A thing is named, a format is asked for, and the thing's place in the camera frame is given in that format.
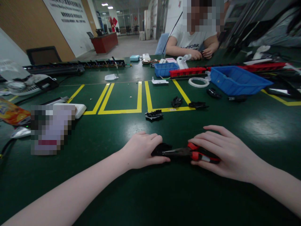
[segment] green workbench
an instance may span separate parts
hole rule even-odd
[[[301,59],[298,49],[272,48],[270,52],[273,51],[294,60]],[[151,58],[161,59],[162,55]],[[225,50],[218,50],[211,60],[188,62],[188,66],[244,60],[245,53],[229,55]],[[296,100],[288,99],[281,101],[263,92],[244,103],[229,102],[225,94],[216,100],[206,94],[206,89],[190,86],[185,78],[155,86],[150,82],[155,76],[154,68],[141,62],[132,64],[130,68],[87,69],[82,76],[69,78],[60,87],[20,105],[30,110],[31,105],[77,93],[71,103],[85,104],[90,114],[74,123],[68,144],[59,155],[30,155],[30,137],[17,140],[7,151],[0,162],[0,224],[70,177],[118,151],[134,133],[142,130],[162,135],[165,143],[180,148],[187,145],[188,139],[202,133],[203,126],[221,125],[237,135],[259,157],[301,179],[301,103],[298,105]],[[108,82],[104,77],[112,73],[119,78],[113,81],[114,85],[106,85]],[[210,107],[169,110],[172,99],[183,93],[190,101],[206,102]],[[153,109],[165,109],[162,120],[145,119],[144,113],[149,109],[147,96]],[[26,97],[17,97],[12,102],[22,98]],[[184,101],[181,107],[187,109],[187,106]],[[139,113],[122,113],[131,111]],[[1,123],[0,148],[12,132],[12,126]],[[301,220],[251,184],[222,178],[190,165],[189,161],[176,160],[122,175],[97,196],[75,225],[224,223],[300,225]]]

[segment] blue plastic basket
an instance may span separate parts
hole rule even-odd
[[[211,81],[228,96],[254,95],[273,84],[236,66],[211,68]]]
[[[176,63],[155,64],[155,74],[157,77],[169,77],[169,71],[178,70]]]

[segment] wooden wall panel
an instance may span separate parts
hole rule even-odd
[[[24,51],[55,46],[62,61],[75,58],[42,0],[0,0],[0,27]]]
[[[97,33],[96,33],[96,25],[95,25],[95,22],[94,22],[94,19],[93,19],[93,16],[92,16],[92,13],[91,13],[91,9],[89,7],[89,3],[88,3],[88,0],[82,0],[82,6],[84,7],[85,9],[85,12],[86,12],[86,15],[87,15],[87,18],[88,18],[88,21],[89,21],[89,24],[90,24],[90,27],[93,31],[93,35],[94,37],[97,37]]]

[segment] yellow tape line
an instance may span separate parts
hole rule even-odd
[[[275,100],[278,100],[279,102],[285,104],[286,106],[301,106],[301,101],[296,101],[296,102],[287,102],[280,97],[277,97],[275,95],[268,94],[264,89],[261,90],[263,93],[269,95],[270,97],[274,98]]]
[[[101,95],[100,95],[100,97],[99,97],[99,99],[98,99],[95,107],[93,108],[93,110],[92,111],[85,111],[84,115],[96,115],[97,110],[98,110],[98,108],[99,108],[99,106],[101,104],[101,101],[103,100],[103,97],[106,94],[109,86],[110,86],[110,83],[107,83],[106,86],[104,87],[104,89],[103,89],[103,91],[102,91],[102,93],[101,93]]]
[[[137,109],[129,109],[129,110],[104,110],[108,103],[109,97],[111,95],[114,83],[112,83],[103,104],[100,107],[98,112],[99,115],[109,115],[109,114],[129,114],[129,113],[141,113],[142,112],[142,82],[138,83],[138,100],[137,100]]]
[[[69,98],[69,100],[67,101],[67,103],[70,103],[74,97],[82,90],[82,88],[85,86],[85,84],[81,85],[80,88],[77,89],[77,91],[75,91],[75,93]]]
[[[8,101],[11,102],[13,101],[14,99],[18,98],[19,96],[14,96],[13,98],[9,99]]]
[[[178,84],[178,82],[175,79],[173,79],[172,81],[176,85],[177,89],[181,93],[181,95],[182,95],[183,99],[186,101],[186,103],[190,104],[191,103],[190,99],[188,98],[188,96],[186,95],[186,93],[184,93],[183,89]],[[171,107],[171,108],[153,109],[153,106],[151,104],[151,96],[150,96],[151,94],[150,94],[150,88],[149,88],[149,85],[148,85],[148,81],[145,81],[145,92],[146,92],[147,111],[148,112],[156,111],[156,110],[162,110],[162,112],[195,110],[195,108],[191,108],[191,107],[178,107],[178,108],[172,108]]]

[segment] reception desk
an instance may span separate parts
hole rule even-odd
[[[96,53],[108,53],[112,48],[118,45],[117,34],[114,32],[108,35],[91,38],[91,42]]]

